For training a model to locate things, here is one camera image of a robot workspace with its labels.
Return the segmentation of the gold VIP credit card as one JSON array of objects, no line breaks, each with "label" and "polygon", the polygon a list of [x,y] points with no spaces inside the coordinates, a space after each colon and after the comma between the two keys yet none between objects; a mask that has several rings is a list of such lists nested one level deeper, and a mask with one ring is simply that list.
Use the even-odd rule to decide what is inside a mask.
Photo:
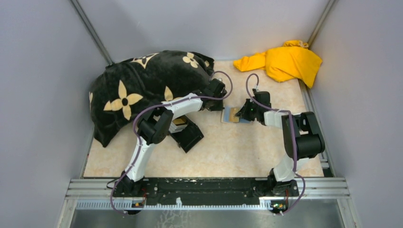
[{"label": "gold VIP credit card", "polygon": [[228,115],[228,121],[229,123],[239,123],[240,118],[237,116],[237,113],[239,112],[238,107],[231,107],[229,109],[229,115]]}]

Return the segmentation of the beige card holder wallet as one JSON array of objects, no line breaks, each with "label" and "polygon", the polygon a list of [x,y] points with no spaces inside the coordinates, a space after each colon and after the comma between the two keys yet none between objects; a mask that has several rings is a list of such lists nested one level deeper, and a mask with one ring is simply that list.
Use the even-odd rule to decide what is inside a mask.
[{"label": "beige card holder wallet", "polygon": [[235,114],[240,110],[240,107],[226,106],[221,113],[221,122],[225,124],[252,124],[251,121],[247,121]]}]

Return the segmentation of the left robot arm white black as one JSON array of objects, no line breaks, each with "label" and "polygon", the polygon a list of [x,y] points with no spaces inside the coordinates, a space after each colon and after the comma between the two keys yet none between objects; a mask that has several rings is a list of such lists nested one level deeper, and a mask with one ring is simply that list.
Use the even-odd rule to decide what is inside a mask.
[{"label": "left robot arm white black", "polygon": [[188,113],[210,109],[227,97],[225,84],[213,79],[201,91],[196,90],[184,97],[163,101],[141,111],[133,123],[134,128],[137,128],[134,132],[137,137],[134,153],[114,187],[125,195],[138,196],[143,189],[141,181],[151,154],[156,145],[168,135],[173,120]]}]

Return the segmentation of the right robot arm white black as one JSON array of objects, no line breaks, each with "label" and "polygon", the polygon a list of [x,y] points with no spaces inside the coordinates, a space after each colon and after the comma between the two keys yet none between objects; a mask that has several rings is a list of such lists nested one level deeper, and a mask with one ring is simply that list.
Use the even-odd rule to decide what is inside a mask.
[{"label": "right robot arm white black", "polygon": [[269,92],[252,91],[253,96],[246,99],[235,115],[282,130],[286,154],[268,176],[268,191],[279,196],[292,187],[291,182],[300,167],[298,163],[306,163],[322,153],[325,142],[314,112],[291,114],[290,111],[273,109]]}]

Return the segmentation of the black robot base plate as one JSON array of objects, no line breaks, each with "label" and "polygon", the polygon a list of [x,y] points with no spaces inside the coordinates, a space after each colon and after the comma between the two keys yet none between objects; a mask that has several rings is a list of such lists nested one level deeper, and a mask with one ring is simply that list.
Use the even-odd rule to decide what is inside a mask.
[{"label": "black robot base plate", "polygon": [[288,209],[289,198],[298,197],[295,180],[278,182],[266,178],[142,178],[133,182],[127,177],[107,183],[112,197],[139,197],[134,208],[168,206],[256,206],[261,197],[278,198],[269,203],[272,212]]}]

